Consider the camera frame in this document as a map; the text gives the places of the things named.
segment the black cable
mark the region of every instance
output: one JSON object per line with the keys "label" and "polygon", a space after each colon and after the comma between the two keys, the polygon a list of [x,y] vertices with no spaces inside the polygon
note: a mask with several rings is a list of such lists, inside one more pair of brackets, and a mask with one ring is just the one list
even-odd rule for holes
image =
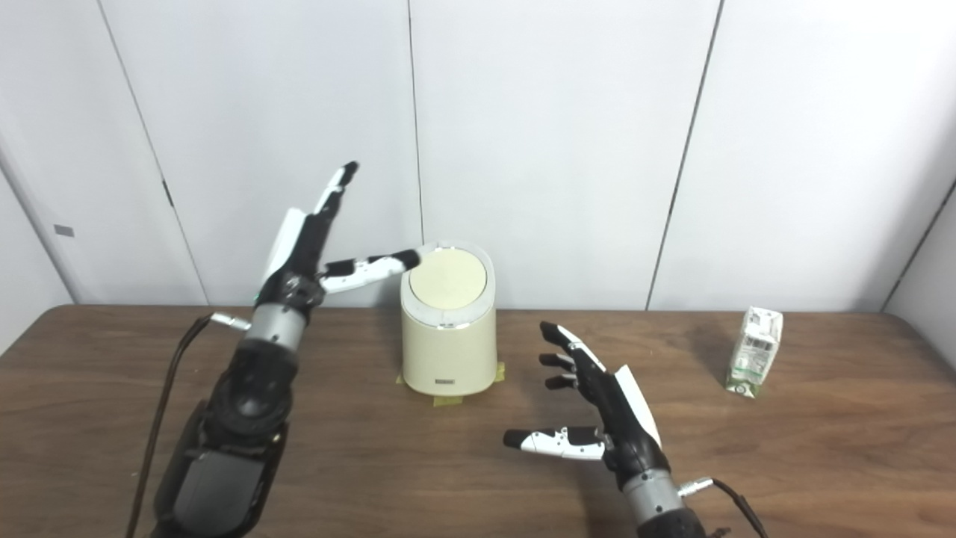
{"label": "black cable", "polygon": [[730,498],[733,499],[733,503],[740,508],[741,513],[743,513],[744,517],[747,518],[748,523],[750,523],[750,526],[753,527],[753,530],[757,533],[757,535],[760,536],[760,538],[768,538],[767,532],[764,530],[764,524],[760,523],[760,518],[758,518],[757,514],[754,513],[753,508],[750,507],[750,504],[747,503],[747,499],[745,499],[743,495],[740,495],[731,489],[729,485],[717,479],[712,480],[714,485],[721,488],[724,493],[727,493]]}
{"label": "black cable", "polygon": [[136,484],[136,495],[133,496],[133,510],[129,515],[129,524],[126,527],[126,538],[133,538],[136,533],[136,523],[140,519],[140,510],[142,509],[142,496],[146,492],[146,478],[149,475],[149,467],[153,462],[153,451],[156,450],[156,439],[160,436],[160,426],[163,425],[163,413],[166,411],[166,402],[169,401],[169,393],[173,389],[173,381],[176,378],[176,368],[179,367],[180,359],[183,358],[185,349],[189,347],[192,340],[196,338],[206,325],[212,315],[203,316],[197,319],[192,327],[183,335],[172,359],[169,360],[169,370],[166,371],[166,379],[163,382],[163,391],[160,392],[160,402],[156,406],[156,414],[153,416],[153,426],[149,429],[149,439],[146,441],[146,452],[142,455],[142,468],[140,469],[140,480]]}

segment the white wall panel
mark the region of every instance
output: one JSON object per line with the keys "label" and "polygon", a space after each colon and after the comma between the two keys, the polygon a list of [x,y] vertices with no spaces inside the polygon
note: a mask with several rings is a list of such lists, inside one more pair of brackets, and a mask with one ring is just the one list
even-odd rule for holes
{"label": "white wall panel", "polygon": [[80,302],[205,302],[96,0],[0,1],[0,157]]}
{"label": "white wall panel", "polygon": [[0,353],[48,309],[72,303],[30,221],[0,173]]}
{"label": "white wall panel", "polygon": [[956,3],[731,0],[651,308],[877,310],[956,174]]}
{"label": "white wall panel", "polygon": [[956,367],[956,208],[948,203],[886,311],[907,320]]}
{"label": "white wall panel", "polygon": [[286,209],[351,160],[324,259],[421,242],[404,2],[103,4],[211,302],[251,301]]}
{"label": "white wall panel", "polygon": [[412,0],[425,239],[505,307],[644,308],[717,5]]}

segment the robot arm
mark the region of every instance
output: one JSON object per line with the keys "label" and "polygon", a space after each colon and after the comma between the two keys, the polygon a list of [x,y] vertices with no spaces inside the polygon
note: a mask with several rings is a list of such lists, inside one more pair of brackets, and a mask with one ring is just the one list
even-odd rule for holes
{"label": "robot arm", "polygon": [[[680,487],[671,479],[670,463],[661,449],[654,416],[631,370],[624,366],[611,374],[595,354],[566,328],[541,323],[544,339],[561,347],[560,353],[542,354],[542,365],[566,371],[545,381],[550,390],[577,389],[597,407],[603,422],[596,427],[565,427],[557,430],[507,430],[504,443],[526,452],[572,460],[603,460],[617,477],[638,525],[640,538],[706,538],[697,515],[684,504],[684,497],[716,484],[700,479]],[[751,523],[756,521],[742,497],[732,493]],[[754,529],[766,536],[759,521]]]}
{"label": "robot arm", "polygon": [[208,401],[196,407],[157,491],[154,538],[237,538],[259,520],[282,458],[296,352],[310,312],[327,293],[355,289],[419,264],[409,250],[361,261],[319,259],[358,164],[340,168],[313,213],[287,212],[272,246],[251,322],[212,320],[245,332]]}

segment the brown wood tabletop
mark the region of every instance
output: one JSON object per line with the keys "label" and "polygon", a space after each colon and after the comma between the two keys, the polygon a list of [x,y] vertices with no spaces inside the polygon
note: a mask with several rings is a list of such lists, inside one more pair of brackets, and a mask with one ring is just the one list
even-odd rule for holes
{"label": "brown wood tabletop", "polygon": [[[122,536],[169,356],[208,311],[59,307],[0,357],[0,536]],[[788,314],[749,400],[721,383],[740,313],[502,311],[505,381],[435,408],[396,384],[399,316],[383,309],[313,314],[286,455],[250,536],[635,536],[601,463],[501,444],[507,428],[598,423],[576,392],[544,389],[542,319],[608,369],[629,364],[676,480],[729,483],[771,538],[956,536],[956,375],[898,318]],[[211,325],[186,353],[138,536],[186,417],[238,338]],[[708,531],[754,535],[719,491],[688,503]]]}

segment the cable connector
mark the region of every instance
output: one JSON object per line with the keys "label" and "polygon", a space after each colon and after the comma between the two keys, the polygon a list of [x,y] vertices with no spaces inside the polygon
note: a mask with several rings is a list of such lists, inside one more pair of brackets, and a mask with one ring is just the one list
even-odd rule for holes
{"label": "cable connector", "polygon": [[248,321],[236,316],[230,316],[229,314],[225,314],[223,312],[214,312],[212,314],[211,320],[217,324],[225,325],[229,328],[234,328],[242,332],[246,332],[252,327],[252,324]]}
{"label": "cable connector", "polygon": [[690,497],[695,493],[704,491],[705,489],[711,487],[714,484],[714,479],[711,477],[703,477],[702,479],[697,479],[695,481],[684,482],[677,488],[677,494],[684,497]]}

